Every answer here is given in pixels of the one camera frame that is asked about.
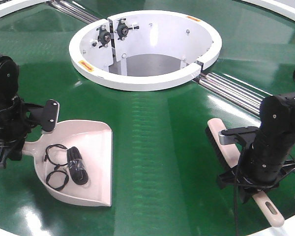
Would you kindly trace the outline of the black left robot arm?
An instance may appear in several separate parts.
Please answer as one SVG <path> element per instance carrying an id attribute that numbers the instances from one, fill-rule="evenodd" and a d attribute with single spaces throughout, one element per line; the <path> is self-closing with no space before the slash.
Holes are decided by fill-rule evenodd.
<path id="1" fill-rule="evenodd" d="M 52 132 L 59 116 L 59 103 L 49 99 L 45 105 L 26 103 L 18 95 L 19 66 L 0 54 L 0 169 L 7 159 L 20 161 L 25 139 L 32 129 L 41 126 Z"/>

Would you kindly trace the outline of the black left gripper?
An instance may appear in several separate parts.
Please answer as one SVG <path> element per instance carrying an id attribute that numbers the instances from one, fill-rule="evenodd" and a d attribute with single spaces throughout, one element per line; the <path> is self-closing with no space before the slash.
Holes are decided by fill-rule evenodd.
<path id="1" fill-rule="evenodd" d="M 49 99 L 45 106 L 26 103 L 19 95 L 11 100 L 0 99 L 0 169 L 7 160 L 22 160 L 24 139 L 32 129 L 41 126 L 42 132 L 52 132 L 59 116 L 59 103 Z"/>

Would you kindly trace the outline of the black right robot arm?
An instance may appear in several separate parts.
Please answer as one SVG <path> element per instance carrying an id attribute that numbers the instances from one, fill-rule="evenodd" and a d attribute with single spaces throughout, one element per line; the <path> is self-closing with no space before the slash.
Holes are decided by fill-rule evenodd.
<path id="1" fill-rule="evenodd" d="M 287 160 L 295 145 L 295 92 L 264 98 L 260 105 L 260 127 L 224 129 L 220 141 L 240 144 L 238 163 L 217 177 L 219 188 L 233 185 L 245 203 L 259 191 L 268 192 L 295 171 Z"/>

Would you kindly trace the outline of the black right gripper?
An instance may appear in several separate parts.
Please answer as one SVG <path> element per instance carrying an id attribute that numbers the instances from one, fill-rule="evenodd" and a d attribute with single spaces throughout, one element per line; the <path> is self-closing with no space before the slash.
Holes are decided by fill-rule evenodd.
<path id="1" fill-rule="evenodd" d="M 295 171 L 295 161 L 289 160 L 292 147 L 243 147 L 234 167 L 221 160 L 225 172 L 217 177 L 221 189 L 236 185 L 240 201 L 244 204 L 260 191 L 268 192 Z"/>

